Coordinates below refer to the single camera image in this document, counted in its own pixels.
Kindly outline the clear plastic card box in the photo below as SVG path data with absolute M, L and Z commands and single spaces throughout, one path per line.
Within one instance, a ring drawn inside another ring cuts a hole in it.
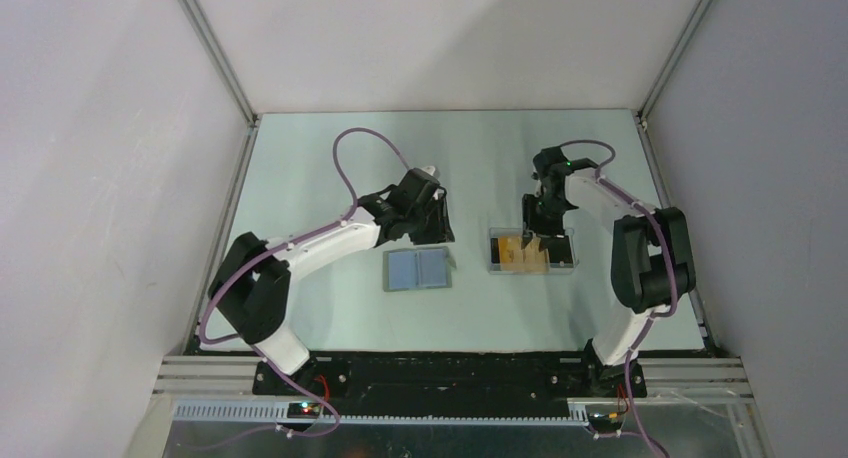
M 569 274 L 579 264 L 573 230 L 552 238 L 527 236 L 520 228 L 490 228 L 489 272 L 512 275 Z

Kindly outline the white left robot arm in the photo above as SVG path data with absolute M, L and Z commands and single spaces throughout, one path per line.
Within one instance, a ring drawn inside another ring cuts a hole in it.
M 270 363 L 278 382 L 304 394 L 316 381 L 310 351 L 288 324 L 293 284 L 353 253 L 403 238 L 416 246 L 451 243 L 447 190 L 433 166 L 408 170 L 399 183 L 357 198 L 339 220 L 278 244 L 254 233 L 238 236 L 208 288 L 210 298 L 198 336 L 213 311 L 233 328 L 234 337 Z

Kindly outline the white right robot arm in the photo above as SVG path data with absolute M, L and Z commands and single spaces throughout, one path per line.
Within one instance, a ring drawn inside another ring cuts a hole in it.
M 619 367 L 633 362 L 653 324 L 675 315 L 696 284 L 685 214 L 656 207 L 615 184 L 604 172 L 610 159 L 571 159 L 562 146 L 532 159 L 536 189 L 522 197 L 521 245 L 550 253 L 566 237 L 564 216 L 577 210 L 611 236 L 610 283 L 618 301 L 608 324 L 588 344 L 581 370 L 585 389 L 606 396 L 622 381 Z

